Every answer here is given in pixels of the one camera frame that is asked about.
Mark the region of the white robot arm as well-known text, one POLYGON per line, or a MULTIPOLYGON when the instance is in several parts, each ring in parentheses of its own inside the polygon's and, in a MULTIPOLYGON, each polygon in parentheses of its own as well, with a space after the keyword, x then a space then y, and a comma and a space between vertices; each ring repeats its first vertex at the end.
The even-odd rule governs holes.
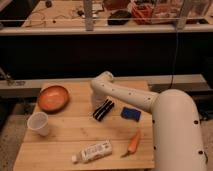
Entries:
POLYGON ((187 93, 123 87, 114 83, 109 71, 93 78, 90 86, 93 108, 111 96, 152 115, 153 171, 207 171, 198 109, 187 93))

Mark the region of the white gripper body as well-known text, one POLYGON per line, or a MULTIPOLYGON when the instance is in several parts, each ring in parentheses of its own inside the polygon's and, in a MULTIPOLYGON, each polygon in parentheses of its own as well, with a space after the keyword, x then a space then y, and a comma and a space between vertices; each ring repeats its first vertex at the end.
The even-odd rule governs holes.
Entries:
POLYGON ((106 99, 107 99, 107 96, 105 94, 92 92, 92 94, 91 94, 92 108, 97 109, 98 107, 100 107, 105 102, 106 99))

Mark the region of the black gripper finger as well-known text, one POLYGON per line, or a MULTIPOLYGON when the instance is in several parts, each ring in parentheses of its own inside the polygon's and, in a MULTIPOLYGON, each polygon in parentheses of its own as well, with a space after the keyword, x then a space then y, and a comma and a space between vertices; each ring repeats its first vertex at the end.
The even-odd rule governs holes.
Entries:
POLYGON ((109 99, 105 100, 105 102, 94 111, 94 113, 92 114, 93 117, 96 118, 101 113, 101 111, 110 103, 111 103, 111 100, 109 99))
POLYGON ((107 113, 110 112, 110 110, 114 107, 114 102, 112 102, 110 105, 108 105, 101 114, 98 115, 97 120, 99 122, 102 121, 102 119, 106 116, 107 113))

